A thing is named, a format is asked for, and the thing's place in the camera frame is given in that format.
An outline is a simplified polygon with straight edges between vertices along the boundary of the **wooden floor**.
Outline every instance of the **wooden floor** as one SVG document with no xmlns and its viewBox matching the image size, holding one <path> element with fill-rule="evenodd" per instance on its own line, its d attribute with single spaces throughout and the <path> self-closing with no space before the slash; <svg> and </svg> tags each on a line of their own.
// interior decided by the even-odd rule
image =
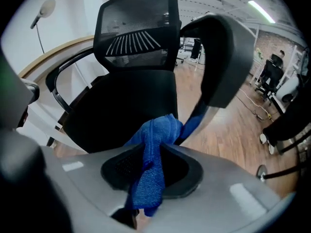
<svg viewBox="0 0 311 233">
<path fill-rule="evenodd" d="M 177 84 L 178 116 L 179 120 L 185 123 L 200 97 L 204 66 L 189 64 L 186 60 L 184 64 L 179 64 L 174 72 Z M 267 103 L 263 103 L 259 93 L 255 92 L 254 87 L 248 85 L 247 81 L 241 89 L 256 104 L 263 106 L 269 113 L 273 114 L 273 119 L 279 116 L 276 108 L 273 105 L 269 107 Z M 267 118 L 267 114 L 254 106 L 242 91 L 237 93 L 237 97 L 248 108 L 253 111 L 256 110 L 256 113 L 262 118 Z M 220 109 L 212 122 L 184 146 L 231 160 L 253 175 L 261 164 L 267 166 L 269 173 L 295 166 L 297 163 L 295 150 L 290 150 L 282 156 L 278 154 L 271 156 L 269 154 L 268 146 L 260 143 L 259 135 L 263 128 L 272 123 L 271 120 L 260 121 L 257 119 L 237 97 L 231 101 L 227 108 Z M 55 153 L 58 157 L 83 154 L 79 150 L 60 143 L 55 147 Z M 284 197 L 295 190 L 297 179 L 298 173 L 294 173 L 268 180 L 267 184 L 279 196 Z"/>
</svg>

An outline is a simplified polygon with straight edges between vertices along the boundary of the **desk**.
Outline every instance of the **desk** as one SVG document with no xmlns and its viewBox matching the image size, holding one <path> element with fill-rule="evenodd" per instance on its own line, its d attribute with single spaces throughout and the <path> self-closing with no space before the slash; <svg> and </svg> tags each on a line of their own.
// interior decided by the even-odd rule
<svg viewBox="0 0 311 233">
<path fill-rule="evenodd" d="M 254 54 L 254 62 L 259 64 L 259 67 L 256 68 L 256 71 L 254 73 L 254 76 L 252 77 L 251 81 L 249 82 L 250 84 L 253 83 L 254 79 L 257 78 L 256 80 L 256 85 L 258 85 L 258 79 L 263 71 L 263 67 L 264 67 L 264 64 L 262 62 L 262 60 L 258 57 L 257 53 Z"/>
</svg>

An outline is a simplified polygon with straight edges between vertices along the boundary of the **brick wall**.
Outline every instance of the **brick wall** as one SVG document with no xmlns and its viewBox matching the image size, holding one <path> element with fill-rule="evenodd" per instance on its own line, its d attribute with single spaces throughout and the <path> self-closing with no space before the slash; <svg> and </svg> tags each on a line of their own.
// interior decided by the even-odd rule
<svg viewBox="0 0 311 233">
<path fill-rule="evenodd" d="M 266 61 L 266 59 L 270 58 L 271 54 L 279 53 L 280 50 L 283 50 L 285 52 L 283 62 L 284 67 L 286 68 L 290 61 L 295 45 L 297 45 L 298 51 L 303 51 L 303 47 L 301 45 L 291 41 L 290 39 L 287 39 L 275 33 L 260 30 L 255 49 L 259 48 L 261 50 L 264 57 L 264 62 Z M 250 73 L 254 74 L 257 67 L 258 64 L 254 63 Z"/>
</svg>

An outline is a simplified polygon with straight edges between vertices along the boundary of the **chair seat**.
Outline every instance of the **chair seat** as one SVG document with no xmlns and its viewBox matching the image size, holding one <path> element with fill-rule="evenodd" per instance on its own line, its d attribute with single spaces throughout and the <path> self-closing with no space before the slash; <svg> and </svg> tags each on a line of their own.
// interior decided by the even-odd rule
<svg viewBox="0 0 311 233">
<path fill-rule="evenodd" d="M 144 122 L 171 113 L 178 118 L 173 72 L 109 73 L 73 107 L 64 131 L 86 152 L 99 152 L 123 146 Z"/>
</svg>

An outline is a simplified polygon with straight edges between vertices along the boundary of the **chair armrest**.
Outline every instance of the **chair armrest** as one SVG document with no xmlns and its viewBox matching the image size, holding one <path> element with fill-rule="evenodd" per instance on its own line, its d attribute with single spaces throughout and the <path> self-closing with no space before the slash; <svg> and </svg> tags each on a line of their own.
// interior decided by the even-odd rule
<svg viewBox="0 0 311 233">
<path fill-rule="evenodd" d="M 48 87 L 49 91 L 53 94 L 56 101 L 60 104 L 60 106 L 69 114 L 71 111 L 71 107 L 65 102 L 65 100 L 61 97 L 61 95 L 58 93 L 56 88 L 56 81 L 58 78 L 58 75 L 64 71 L 66 68 L 77 62 L 78 60 L 81 60 L 82 58 L 90 55 L 93 53 L 93 47 L 88 47 L 85 49 L 82 49 L 81 51 L 77 52 L 73 56 L 70 56 L 66 59 L 63 59 L 55 64 L 55 67 L 53 70 L 47 75 L 45 79 L 45 84 Z"/>
</svg>

